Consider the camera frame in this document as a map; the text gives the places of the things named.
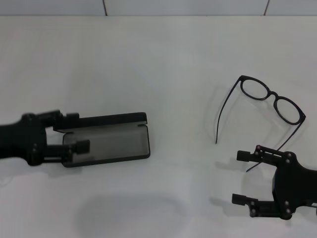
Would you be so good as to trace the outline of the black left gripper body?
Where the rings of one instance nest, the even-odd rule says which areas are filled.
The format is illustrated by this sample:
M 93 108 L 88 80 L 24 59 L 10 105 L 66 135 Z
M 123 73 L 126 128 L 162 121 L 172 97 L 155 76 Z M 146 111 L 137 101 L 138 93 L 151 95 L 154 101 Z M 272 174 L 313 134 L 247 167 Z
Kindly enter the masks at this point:
M 21 158 L 30 166 L 44 162 L 47 146 L 44 119 L 36 114 L 24 114 L 17 122 L 0 126 L 0 158 Z

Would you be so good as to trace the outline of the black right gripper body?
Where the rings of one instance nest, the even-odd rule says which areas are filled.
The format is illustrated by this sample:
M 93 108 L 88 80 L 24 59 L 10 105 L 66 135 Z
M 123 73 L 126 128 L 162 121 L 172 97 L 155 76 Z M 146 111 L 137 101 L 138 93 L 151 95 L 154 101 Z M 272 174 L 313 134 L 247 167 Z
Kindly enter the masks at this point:
M 317 172 L 303 167 L 295 153 L 285 152 L 273 177 L 273 198 L 281 219 L 289 220 L 302 206 L 317 207 Z

